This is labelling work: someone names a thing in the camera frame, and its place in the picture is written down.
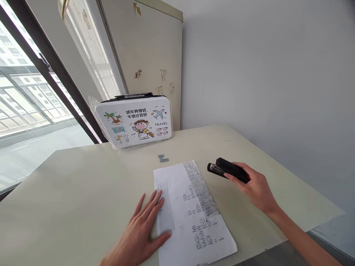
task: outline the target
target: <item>palm tree illustration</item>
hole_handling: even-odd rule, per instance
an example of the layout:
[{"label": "palm tree illustration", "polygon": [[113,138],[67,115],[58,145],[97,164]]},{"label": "palm tree illustration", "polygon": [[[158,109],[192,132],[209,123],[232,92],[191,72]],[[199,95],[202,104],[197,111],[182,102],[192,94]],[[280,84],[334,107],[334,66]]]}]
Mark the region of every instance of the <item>palm tree illustration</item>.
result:
[{"label": "palm tree illustration", "polygon": [[112,123],[111,124],[113,124],[113,123],[115,123],[115,124],[117,124],[117,123],[119,123],[119,122],[122,122],[121,120],[120,120],[120,118],[121,118],[121,116],[120,115],[118,115],[118,116],[115,116],[115,114],[114,113],[106,113],[105,112],[105,115],[104,116],[106,116],[107,118],[109,118],[109,117],[111,117],[112,118]]}]

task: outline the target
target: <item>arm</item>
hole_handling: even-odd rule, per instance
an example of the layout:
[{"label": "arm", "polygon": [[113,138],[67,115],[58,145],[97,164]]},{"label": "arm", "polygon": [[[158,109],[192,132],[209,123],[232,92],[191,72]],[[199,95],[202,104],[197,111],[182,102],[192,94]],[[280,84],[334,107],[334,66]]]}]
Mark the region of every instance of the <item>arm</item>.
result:
[{"label": "arm", "polygon": [[312,238],[303,232],[303,230],[299,228],[279,207],[263,174],[260,174],[244,163],[233,163],[243,168],[250,176],[251,180],[248,184],[244,184],[228,173],[225,173],[224,175],[237,185],[237,187],[250,199],[252,204],[264,212],[277,225],[309,265],[341,265]]},{"label": "arm", "polygon": [[156,240],[148,240],[154,219],[164,203],[164,198],[158,202],[161,195],[162,190],[158,193],[155,190],[148,203],[141,209],[145,194],[142,195],[118,244],[101,260],[99,266],[138,266],[170,238],[171,234],[167,232]]}]

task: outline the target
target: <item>hand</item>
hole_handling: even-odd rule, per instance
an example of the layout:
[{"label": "hand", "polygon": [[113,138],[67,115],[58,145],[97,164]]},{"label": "hand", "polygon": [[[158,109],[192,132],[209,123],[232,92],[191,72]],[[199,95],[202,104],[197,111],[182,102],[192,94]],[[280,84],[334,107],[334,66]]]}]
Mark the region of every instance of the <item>hand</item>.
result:
[{"label": "hand", "polygon": [[150,258],[170,238],[170,233],[163,233],[152,242],[148,240],[153,221],[164,203],[164,198],[158,202],[161,195],[162,190],[158,193],[155,190],[141,209],[145,194],[142,195],[121,239],[102,259],[100,266],[137,266]]},{"label": "hand", "polygon": [[251,203],[265,214],[268,215],[278,210],[279,206],[274,199],[265,176],[255,171],[245,163],[232,163],[243,168],[249,175],[250,181],[245,184],[235,176],[228,173],[225,173],[224,176],[235,183],[241,192],[243,192],[250,199]]}]

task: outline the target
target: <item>wall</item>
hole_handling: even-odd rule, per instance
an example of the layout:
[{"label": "wall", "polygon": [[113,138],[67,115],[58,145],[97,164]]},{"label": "wall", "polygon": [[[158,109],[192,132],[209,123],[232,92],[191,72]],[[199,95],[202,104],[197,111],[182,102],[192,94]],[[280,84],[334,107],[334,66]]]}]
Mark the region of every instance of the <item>wall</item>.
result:
[{"label": "wall", "polygon": [[184,14],[182,129],[232,126],[346,212],[316,233],[355,257],[353,7],[165,1]]},{"label": "wall", "polygon": [[26,0],[85,100],[102,99],[58,12],[57,0]]}]

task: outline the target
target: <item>airplane illustration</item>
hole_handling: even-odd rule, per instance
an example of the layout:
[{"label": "airplane illustration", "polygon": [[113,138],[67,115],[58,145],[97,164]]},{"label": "airplane illustration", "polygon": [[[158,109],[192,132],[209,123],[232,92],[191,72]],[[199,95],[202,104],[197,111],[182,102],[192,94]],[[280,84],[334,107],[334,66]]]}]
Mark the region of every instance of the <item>airplane illustration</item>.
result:
[{"label": "airplane illustration", "polygon": [[153,110],[154,113],[156,113],[156,116],[155,119],[158,119],[158,116],[160,116],[162,119],[163,119],[163,112],[164,112],[164,109],[160,110],[160,111],[157,111],[157,110]]}]

